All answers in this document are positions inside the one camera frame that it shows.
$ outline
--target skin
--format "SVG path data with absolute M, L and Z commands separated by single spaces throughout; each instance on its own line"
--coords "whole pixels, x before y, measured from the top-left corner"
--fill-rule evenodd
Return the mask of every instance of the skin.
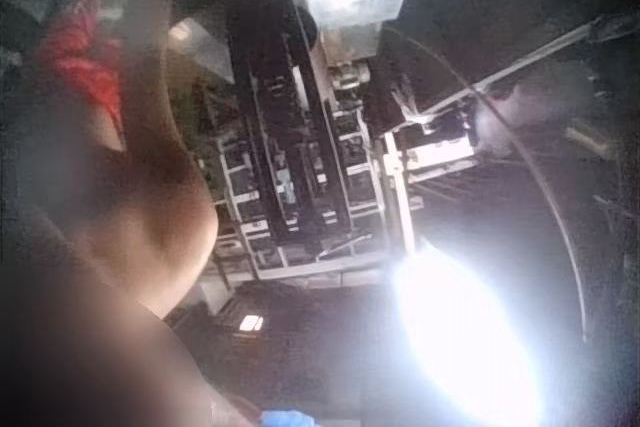
M 103 109 L 38 72 L 47 132 L 23 161 L 38 208 L 85 268 L 160 318 L 197 280 L 218 230 L 169 105 L 169 1 L 130 0 L 122 21 L 124 142 Z
M 210 387 L 161 321 L 218 228 L 170 111 L 168 4 L 132 0 L 124 19 L 124 144 L 40 72 L 19 153 L 3 148 L 18 173 L 17 188 L 3 181 L 0 285 L 16 320 L 3 378 L 24 425 L 211 425 Z

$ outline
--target blue glove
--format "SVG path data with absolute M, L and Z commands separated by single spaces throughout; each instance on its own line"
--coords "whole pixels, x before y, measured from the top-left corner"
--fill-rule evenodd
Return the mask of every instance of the blue glove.
M 315 427 L 315 421 L 308 415 L 295 410 L 269 410 L 262 413 L 262 427 Z

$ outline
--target red clothing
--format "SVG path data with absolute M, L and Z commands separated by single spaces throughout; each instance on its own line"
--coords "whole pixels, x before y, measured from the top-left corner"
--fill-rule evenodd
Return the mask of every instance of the red clothing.
M 91 105 L 105 109 L 120 130 L 121 42 L 94 43 L 100 4 L 101 0 L 66 0 L 35 58 L 85 94 Z

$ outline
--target window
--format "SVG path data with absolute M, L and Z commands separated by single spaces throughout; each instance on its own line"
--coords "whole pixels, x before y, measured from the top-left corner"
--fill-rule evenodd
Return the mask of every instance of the window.
M 243 332 L 257 332 L 262 328 L 263 322 L 264 318 L 259 315 L 245 315 L 244 319 L 242 319 L 242 323 L 240 323 L 240 330 Z

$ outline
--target wire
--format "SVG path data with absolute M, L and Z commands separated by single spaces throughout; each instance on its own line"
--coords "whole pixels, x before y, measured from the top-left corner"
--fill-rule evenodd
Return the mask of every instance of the wire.
M 467 89 L 471 94 L 476 98 L 476 100 L 484 105 L 489 112 L 500 122 L 502 127 L 504 127 L 507 132 L 507 136 L 509 140 L 515 147 L 516 151 L 522 157 L 522 160 L 529 168 L 531 172 L 531 176 L 535 180 L 536 184 L 540 188 L 542 195 L 544 196 L 551 212 L 553 213 L 553 217 L 558 224 L 558 228 L 560 229 L 560 233 L 562 235 L 562 240 L 564 241 L 565 247 L 567 249 L 567 253 L 569 254 L 569 260 L 571 262 L 571 267 L 573 269 L 573 274 L 576 281 L 576 287 L 578 289 L 578 301 L 580 303 L 580 320 L 582 324 L 582 336 L 583 340 L 586 342 L 589 339 L 590 335 L 590 326 L 587 325 L 587 314 L 586 314 L 586 305 L 584 299 L 584 286 L 582 281 L 582 276 L 580 274 L 580 268 L 578 267 L 577 255 L 576 255 L 576 247 L 574 245 L 573 239 L 571 237 L 571 233 L 569 231 L 569 227 L 567 225 L 566 219 L 563 215 L 562 209 L 560 207 L 560 203 L 558 202 L 558 198 L 551 186 L 551 183 L 547 179 L 547 177 L 542 172 L 540 165 L 536 161 L 535 157 L 532 155 L 531 151 L 527 148 L 527 146 L 522 142 L 520 137 L 515 133 L 511 125 L 506 121 L 506 119 L 502 116 L 502 114 L 498 111 L 496 106 L 491 102 L 491 100 L 480 92 L 471 82 L 469 82 L 460 72 L 441 54 L 438 54 L 432 48 L 430 48 L 427 44 L 419 42 L 418 40 L 404 34 L 403 32 L 395 29 L 394 27 L 390 27 L 385 25 L 384 28 L 393 32 L 400 38 L 406 40 L 410 44 L 417 47 L 420 51 L 427 54 L 429 57 L 436 60 L 442 67 L 444 67 L 451 75 L 453 75 L 458 83 Z

